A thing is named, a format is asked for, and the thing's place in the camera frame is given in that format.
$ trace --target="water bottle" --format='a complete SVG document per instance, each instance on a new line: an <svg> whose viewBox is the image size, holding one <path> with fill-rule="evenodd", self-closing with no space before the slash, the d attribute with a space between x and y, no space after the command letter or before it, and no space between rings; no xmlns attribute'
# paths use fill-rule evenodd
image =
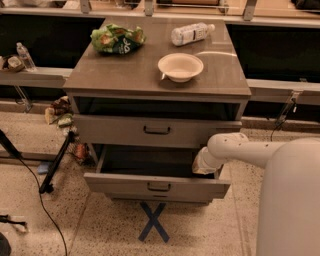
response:
<svg viewBox="0 0 320 256"><path fill-rule="evenodd" d="M22 59L27 71L32 72L37 70L36 65L34 64L27 47L22 45L22 43L20 42L17 43L17 52L19 54L19 57Z"/></svg>
<svg viewBox="0 0 320 256"><path fill-rule="evenodd" d="M176 46L193 43L205 39L214 29L213 24L206 25L203 22L175 28L171 33L171 40Z"/></svg>

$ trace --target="drawer handle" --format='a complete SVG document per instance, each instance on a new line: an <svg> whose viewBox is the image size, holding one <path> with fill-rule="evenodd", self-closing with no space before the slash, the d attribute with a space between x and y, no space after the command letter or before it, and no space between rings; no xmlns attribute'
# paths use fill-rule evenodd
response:
<svg viewBox="0 0 320 256"><path fill-rule="evenodd" d="M148 190L150 191L168 192L171 189L171 184L168 184L167 187L155 187L155 186L152 186L150 182L148 182L147 187L148 187Z"/></svg>
<svg viewBox="0 0 320 256"><path fill-rule="evenodd" d="M146 134L157 134L157 135L168 135L171 131L171 128L168 127L166 131L164 132L157 132L157 131L150 131L148 130L148 127L145 125L143 127L143 131L146 133Z"/></svg>

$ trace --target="white bowl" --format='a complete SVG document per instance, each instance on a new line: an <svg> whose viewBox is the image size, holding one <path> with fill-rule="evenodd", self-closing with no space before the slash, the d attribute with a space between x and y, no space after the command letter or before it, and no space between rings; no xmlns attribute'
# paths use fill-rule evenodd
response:
<svg viewBox="0 0 320 256"><path fill-rule="evenodd" d="M183 83L199 75L203 70L203 63L196 56L173 53L160 59L158 67L172 81Z"/></svg>

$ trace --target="gray dresser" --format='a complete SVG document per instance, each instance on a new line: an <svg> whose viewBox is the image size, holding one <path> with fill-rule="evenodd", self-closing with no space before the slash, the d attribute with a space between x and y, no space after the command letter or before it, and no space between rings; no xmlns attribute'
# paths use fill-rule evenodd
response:
<svg viewBox="0 0 320 256"><path fill-rule="evenodd" d="M250 90L223 21L206 40L176 47L171 31L200 20L109 17L146 43L127 55L101 55L88 46L64 90L81 140L97 163L86 173L92 191L111 198L209 203L223 198L229 181L196 177L192 162L207 140L235 132ZM163 78L157 64L170 53L199 57L204 71L186 83Z"/></svg>

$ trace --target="speckled floor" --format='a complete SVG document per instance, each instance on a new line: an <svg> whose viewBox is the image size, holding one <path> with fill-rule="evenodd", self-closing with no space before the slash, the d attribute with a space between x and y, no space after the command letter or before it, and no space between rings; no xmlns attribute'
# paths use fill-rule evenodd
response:
<svg viewBox="0 0 320 256"><path fill-rule="evenodd" d="M270 140L273 121L244 119L242 132L250 140ZM20 151L52 153L64 141L61 130L47 125L42 114L0 111L0 129ZM319 136L318 124L287 123L273 140L289 141ZM37 174L38 162L30 163ZM224 166L221 178L232 185L222 200L209 205L167 202L158 220L169 236L164 242L153 227L146 239L138 238L149 218L140 201L110 200L90 192L83 179L93 167L76 163L66 154L53 178L54 191L43 201L59 225L68 255L255 255L260 185L264 170L238 161ZM0 159L0 215L26 221L19 225L0 223L13 256L64 255L59 233L41 208L34 177L21 164ZM147 202L152 212L159 202Z"/></svg>

